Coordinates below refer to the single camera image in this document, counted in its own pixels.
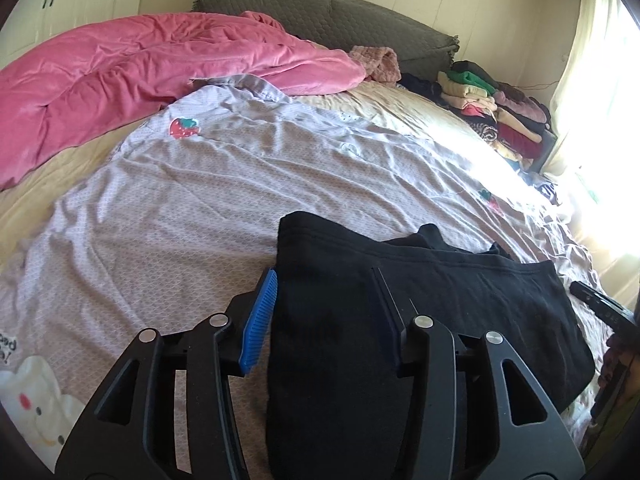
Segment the person's hand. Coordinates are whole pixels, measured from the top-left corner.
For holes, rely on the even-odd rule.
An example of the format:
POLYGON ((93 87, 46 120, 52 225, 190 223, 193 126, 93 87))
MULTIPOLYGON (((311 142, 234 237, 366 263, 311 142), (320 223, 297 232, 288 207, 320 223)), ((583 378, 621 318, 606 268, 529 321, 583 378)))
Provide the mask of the person's hand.
POLYGON ((616 366, 620 364, 620 357, 626 351, 624 342, 615 334, 608 338, 606 345, 608 346, 608 350, 605 351, 603 356, 603 363, 598 377, 598 385, 600 388, 604 388, 613 378, 614 370, 616 366))

